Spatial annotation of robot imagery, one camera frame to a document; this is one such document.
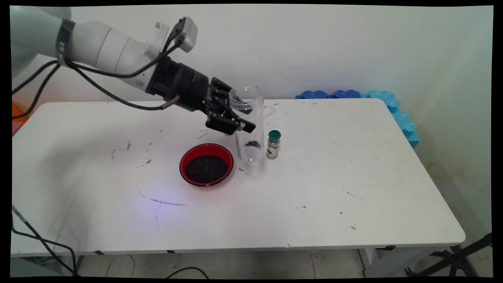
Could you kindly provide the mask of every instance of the black cable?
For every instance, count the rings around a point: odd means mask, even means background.
[[[19,219],[21,219],[21,221],[23,221],[23,223],[26,225],[26,227],[28,227],[28,229],[30,229],[30,231],[35,234],[35,236],[32,236],[30,234],[26,234],[26,233],[22,233],[22,232],[19,232],[17,231],[15,228],[14,228],[14,219],[13,219],[13,216],[12,216],[12,213],[11,213],[11,231],[14,233],[14,234],[17,234],[17,235],[21,235],[21,236],[25,236],[25,237],[29,237],[29,238],[32,238],[32,239],[36,239],[36,240],[39,240],[42,245],[44,245],[45,249],[51,254],[52,257],[54,257],[54,259],[56,259],[57,262],[59,262],[59,264],[61,264],[64,268],[66,268],[68,271],[70,271],[72,273],[72,275],[74,276],[79,276],[77,274],[77,272],[75,271],[76,270],[76,263],[75,263],[75,254],[72,250],[72,248],[66,246],[66,245],[63,245],[63,244],[59,244],[59,243],[56,243],[56,242],[53,242],[53,241],[49,241],[49,240],[46,240],[46,239],[43,239],[40,234],[38,234],[38,232],[35,230],[35,228],[33,228],[30,223],[28,223],[28,221],[19,213],[19,211],[14,207],[12,206],[12,210],[14,211],[14,213],[19,217]],[[68,265],[66,265],[61,259],[59,259],[59,257],[51,250],[51,248],[49,248],[49,246],[46,244],[46,243],[50,243],[50,244],[54,244],[54,245],[58,245],[58,246],[61,246],[63,248],[66,248],[70,251],[71,253],[71,257],[72,257],[72,261],[73,261],[73,269],[71,269],[70,267],[68,267]]]
[[[108,272],[110,271],[110,266],[112,266],[112,263],[114,263],[114,260],[121,254],[118,254],[116,256],[114,256],[114,258],[112,258],[112,261],[110,262],[110,264],[108,265],[108,268],[107,268],[107,273],[105,274],[105,277],[108,277]],[[131,258],[131,260],[133,261],[133,272],[131,272],[131,276],[129,276],[129,278],[132,278],[133,277],[133,274],[134,274],[134,270],[136,268],[136,262],[134,261],[134,258],[132,256],[130,256],[129,254],[126,254],[127,256],[129,256],[129,258]]]
[[[28,110],[25,113],[12,117],[12,120],[24,117],[24,116],[30,114],[31,111],[33,111],[33,108],[35,108],[35,105],[37,105],[38,99],[40,98],[40,95],[42,94],[42,91],[44,90],[45,85],[51,79],[52,75],[59,69],[59,67],[61,67],[61,65],[56,64],[56,66],[51,70],[51,72],[45,77],[44,81],[42,82],[42,84],[38,88],[37,94],[35,95],[35,98],[33,99],[33,102],[32,102],[32,105],[30,105],[30,108],[28,108]]]
[[[36,72],[31,75],[31,77],[27,78],[24,82],[22,82],[18,87],[12,90],[12,95],[16,94],[20,89],[22,89],[25,85],[29,84],[34,78],[36,78],[41,72],[43,72],[47,67],[51,66],[52,64],[56,64],[58,61],[53,60],[49,61],[45,64],[43,64]]]
[[[75,69],[77,67],[77,68],[80,68],[80,69],[83,69],[83,70],[86,70],[86,71],[89,71],[89,72],[93,72],[93,73],[104,75],[104,76],[108,76],[108,77],[114,77],[114,78],[122,78],[122,79],[124,79],[124,78],[132,78],[132,77],[135,77],[135,76],[139,75],[140,73],[142,73],[146,69],[150,68],[155,63],[159,62],[161,59],[163,59],[168,54],[170,54],[171,52],[173,52],[173,50],[177,49],[179,46],[180,46],[180,44],[176,43],[170,49],[168,49],[166,52],[163,52],[163,53],[159,54],[159,56],[156,59],[152,60],[150,63],[148,63],[147,65],[143,66],[141,69],[137,70],[136,72],[128,74],[128,75],[122,75],[122,74],[114,74],[114,73],[104,72],[104,71],[101,71],[101,70],[93,69],[93,68],[90,68],[90,67],[87,67],[87,66],[84,66],[84,65],[80,65],[80,64],[74,63],[74,62],[72,62],[72,61],[70,61],[68,59],[65,59],[65,62],[66,62],[66,64],[68,66],[73,67],[73,69]]]
[[[199,268],[197,268],[197,267],[185,267],[185,268],[182,268],[182,269],[180,269],[180,270],[177,270],[177,271],[175,271],[175,272],[171,273],[171,275],[170,275],[170,276],[168,276],[168,277],[166,277],[166,279],[169,279],[171,276],[173,276],[173,275],[177,274],[178,272],[183,271],[183,270],[187,270],[187,269],[195,269],[195,270],[198,270],[200,273],[202,273],[202,274],[204,275],[204,277],[206,277],[206,279],[209,279],[209,278],[208,278],[208,276],[206,275],[206,273],[204,273],[204,271],[200,270],[200,269],[199,269]]]
[[[133,108],[137,108],[137,109],[141,109],[141,110],[163,110],[163,107],[162,106],[155,106],[155,107],[146,107],[146,106],[141,106],[141,105],[137,105],[137,104],[133,104],[131,102],[128,102],[114,94],[112,94],[111,92],[107,91],[106,89],[102,88],[100,85],[98,85],[95,81],[91,80],[91,78],[89,78],[88,76],[86,76],[79,68],[75,67],[75,66],[70,66],[72,69],[74,69],[79,75],[81,75],[86,81],[88,81],[91,85],[93,85],[95,88],[99,89],[100,91],[102,91],[104,94],[110,96],[111,98],[119,101],[120,103],[122,104],[125,104],[127,106],[131,106]]]

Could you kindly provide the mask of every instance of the robotic arm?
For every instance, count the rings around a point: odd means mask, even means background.
[[[70,18],[68,7],[10,6],[13,77],[36,54],[56,57],[63,66],[70,60],[108,73],[130,74],[156,59],[172,40],[185,52],[196,44],[197,27],[189,17],[180,19],[169,36],[168,27],[156,23],[147,44],[103,23],[79,24]],[[167,102],[177,98],[175,104],[189,111],[202,111],[207,115],[208,128],[227,134],[255,129],[253,123],[239,118],[230,108],[230,86],[217,78],[209,82],[207,76],[168,56],[138,75],[121,80],[143,92],[160,95]]]

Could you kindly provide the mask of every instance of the product label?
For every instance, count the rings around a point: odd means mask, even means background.
[[[278,148],[274,148],[270,145],[267,145],[266,155],[269,157],[274,157],[274,156],[278,155]]]

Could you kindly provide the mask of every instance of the pink object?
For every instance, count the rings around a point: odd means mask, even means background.
[[[12,136],[14,136],[24,123],[12,122]]]

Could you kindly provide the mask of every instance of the clear plastic jar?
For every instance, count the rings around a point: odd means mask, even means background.
[[[230,107],[242,119],[255,124],[251,133],[236,131],[237,155],[245,162],[260,160],[265,154],[262,92],[258,87],[243,86],[229,92]]]

